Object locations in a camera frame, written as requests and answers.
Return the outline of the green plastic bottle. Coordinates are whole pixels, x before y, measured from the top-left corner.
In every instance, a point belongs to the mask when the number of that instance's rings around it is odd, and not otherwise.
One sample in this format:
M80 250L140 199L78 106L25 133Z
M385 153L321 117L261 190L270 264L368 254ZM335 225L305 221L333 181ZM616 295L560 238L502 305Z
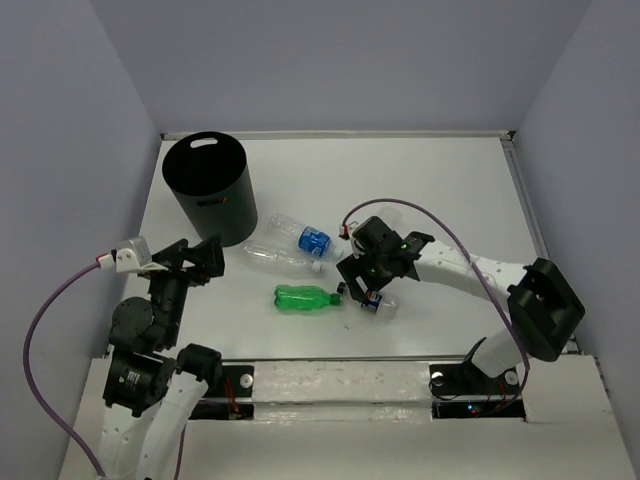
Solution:
M342 303L339 293L318 286L278 285L274 289L274 306L281 311L315 312Z

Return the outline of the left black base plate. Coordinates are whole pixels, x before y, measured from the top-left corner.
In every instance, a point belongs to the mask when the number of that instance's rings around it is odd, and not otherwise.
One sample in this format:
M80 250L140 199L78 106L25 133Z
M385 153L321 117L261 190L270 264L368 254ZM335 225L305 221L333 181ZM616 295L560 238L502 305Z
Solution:
M254 366L224 364L220 382L198 402L191 420L245 421L254 416Z

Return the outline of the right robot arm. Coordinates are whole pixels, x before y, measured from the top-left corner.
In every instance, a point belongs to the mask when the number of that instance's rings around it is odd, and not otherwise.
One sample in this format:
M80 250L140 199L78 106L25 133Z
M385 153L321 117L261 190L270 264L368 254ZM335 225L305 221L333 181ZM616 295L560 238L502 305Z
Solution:
M530 359L554 362L585 316L559 268L538 258L529 265L473 256L417 231L401 237L380 217L350 227L351 254L337 270L352 299L377 308L396 278L438 284L489 301L505 315L504 329L479 340L460 368L462 384L482 392Z

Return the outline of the clear plastic bottle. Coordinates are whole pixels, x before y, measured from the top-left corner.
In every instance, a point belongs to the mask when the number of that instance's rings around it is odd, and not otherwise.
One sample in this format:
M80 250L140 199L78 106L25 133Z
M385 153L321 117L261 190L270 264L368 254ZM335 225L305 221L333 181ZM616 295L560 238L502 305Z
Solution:
M271 274L292 278L307 278L323 273L323 264L295 251L258 241L246 241L241 246L246 262Z

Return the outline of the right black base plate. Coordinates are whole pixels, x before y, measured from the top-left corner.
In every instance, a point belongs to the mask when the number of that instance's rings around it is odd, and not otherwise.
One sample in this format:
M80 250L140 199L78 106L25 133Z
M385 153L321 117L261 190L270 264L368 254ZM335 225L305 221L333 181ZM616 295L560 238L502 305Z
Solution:
M519 375L514 368L496 378L458 363L430 367L428 387L434 420L515 418L524 420Z

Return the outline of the Pepsi label clear bottle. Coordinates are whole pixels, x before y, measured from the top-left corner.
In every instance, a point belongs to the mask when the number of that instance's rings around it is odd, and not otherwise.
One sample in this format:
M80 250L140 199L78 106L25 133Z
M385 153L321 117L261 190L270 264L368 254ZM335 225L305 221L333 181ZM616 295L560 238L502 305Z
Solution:
M358 307L363 315L375 316L380 320L393 319L399 309L400 301L393 295L366 288L362 299L355 299L344 281L338 283L336 294L343 307Z

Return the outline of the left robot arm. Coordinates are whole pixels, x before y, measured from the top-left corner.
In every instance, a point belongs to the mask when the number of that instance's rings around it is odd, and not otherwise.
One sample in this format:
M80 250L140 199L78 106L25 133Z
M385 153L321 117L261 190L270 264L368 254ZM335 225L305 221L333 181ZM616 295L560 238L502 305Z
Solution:
M149 286L146 296L122 300L112 314L97 476L157 479L195 406L221 383L216 350L189 344L176 358L162 354L177 344L189 289L223 276L221 239L195 246L180 239L151 253L146 240L135 237L98 262L146 279Z

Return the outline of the green label clear bottle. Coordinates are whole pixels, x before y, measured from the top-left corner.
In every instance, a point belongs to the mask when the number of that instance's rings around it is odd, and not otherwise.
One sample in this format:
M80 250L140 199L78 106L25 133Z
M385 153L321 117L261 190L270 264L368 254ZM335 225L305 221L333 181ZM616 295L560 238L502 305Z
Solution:
M402 221L402 213L390 206L380 208L377 216L392 230L396 230Z

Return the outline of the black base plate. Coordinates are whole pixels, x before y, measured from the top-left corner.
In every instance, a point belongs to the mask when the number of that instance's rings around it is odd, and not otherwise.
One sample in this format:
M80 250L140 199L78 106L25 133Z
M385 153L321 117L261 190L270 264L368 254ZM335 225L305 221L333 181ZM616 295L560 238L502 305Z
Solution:
M224 364L220 382L198 402L191 420L245 421L254 416L254 366Z
M515 418L524 420L519 375L514 368L496 378L458 363L430 367L428 387L434 420Z

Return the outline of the black plastic bin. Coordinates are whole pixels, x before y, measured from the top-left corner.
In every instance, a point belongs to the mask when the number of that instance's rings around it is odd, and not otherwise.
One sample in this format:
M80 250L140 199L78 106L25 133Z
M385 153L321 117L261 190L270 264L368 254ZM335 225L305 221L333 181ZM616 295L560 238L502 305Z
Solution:
M218 235L231 247L247 240L258 223L247 154L220 132L191 134L168 150L162 176L203 240Z

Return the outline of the blue label clear bottle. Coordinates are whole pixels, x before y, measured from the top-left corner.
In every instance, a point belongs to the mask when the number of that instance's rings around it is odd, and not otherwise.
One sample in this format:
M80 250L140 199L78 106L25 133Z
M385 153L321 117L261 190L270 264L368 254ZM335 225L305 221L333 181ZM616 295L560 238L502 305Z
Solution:
M281 243L318 259L338 261L344 254L324 231L281 213L270 217L267 229Z

